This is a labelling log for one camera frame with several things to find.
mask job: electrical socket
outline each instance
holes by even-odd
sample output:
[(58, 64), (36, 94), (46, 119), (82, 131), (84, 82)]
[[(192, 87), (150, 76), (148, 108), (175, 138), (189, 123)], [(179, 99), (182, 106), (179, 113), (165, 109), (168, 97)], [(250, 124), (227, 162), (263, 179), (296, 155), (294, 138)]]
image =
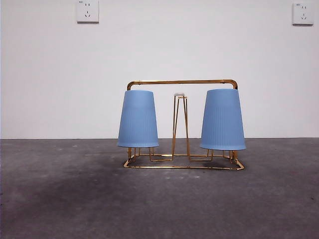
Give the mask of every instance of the electrical socket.
[(312, 2), (297, 2), (293, 4), (293, 25), (313, 25), (314, 4)]
[(99, 1), (78, 0), (76, 2), (76, 18), (78, 23), (98, 23)]

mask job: white wall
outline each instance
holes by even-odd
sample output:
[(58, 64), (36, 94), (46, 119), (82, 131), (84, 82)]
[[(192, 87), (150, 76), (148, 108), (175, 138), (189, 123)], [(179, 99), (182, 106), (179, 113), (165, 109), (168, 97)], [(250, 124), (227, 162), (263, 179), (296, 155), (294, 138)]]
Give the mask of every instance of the white wall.
[[(128, 82), (224, 78), (238, 82), (246, 137), (318, 137), (314, 2), (314, 26), (297, 27), (291, 0), (100, 0), (90, 25), (76, 23), (75, 0), (2, 0), (1, 136), (116, 138)], [(132, 89), (154, 91), (159, 137), (185, 91), (200, 137), (215, 87)]]

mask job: small white object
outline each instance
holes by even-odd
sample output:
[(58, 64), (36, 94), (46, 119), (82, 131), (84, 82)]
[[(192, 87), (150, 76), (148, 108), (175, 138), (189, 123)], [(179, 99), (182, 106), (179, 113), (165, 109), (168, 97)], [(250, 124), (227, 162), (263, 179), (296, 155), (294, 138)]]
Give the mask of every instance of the small white object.
[(178, 92), (178, 93), (175, 93), (174, 96), (185, 96), (185, 94), (183, 92)]
[(76, 19), (78, 23), (98, 23), (99, 0), (77, 0)]
[(314, 3), (296, 2), (293, 4), (293, 25), (313, 25)]

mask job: power outlet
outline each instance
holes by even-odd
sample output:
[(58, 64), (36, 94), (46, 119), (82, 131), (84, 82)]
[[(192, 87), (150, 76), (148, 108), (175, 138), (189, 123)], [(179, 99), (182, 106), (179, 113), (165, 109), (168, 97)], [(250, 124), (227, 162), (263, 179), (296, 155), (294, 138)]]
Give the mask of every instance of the power outlet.
[(78, 0), (76, 2), (76, 19), (78, 23), (98, 23), (99, 1)]
[(314, 4), (298, 2), (293, 4), (293, 25), (313, 25)]

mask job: ribbed cup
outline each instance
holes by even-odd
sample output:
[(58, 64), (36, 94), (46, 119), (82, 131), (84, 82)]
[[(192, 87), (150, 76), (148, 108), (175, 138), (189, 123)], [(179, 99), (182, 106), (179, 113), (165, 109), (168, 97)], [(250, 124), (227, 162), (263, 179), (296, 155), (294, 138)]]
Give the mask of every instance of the ribbed cup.
[(153, 92), (125, 92), (117, 145), (131, 148), (159, 145)]
[(216, 150), (246, 148), (238, 90), (207, 91), (200, 147)]

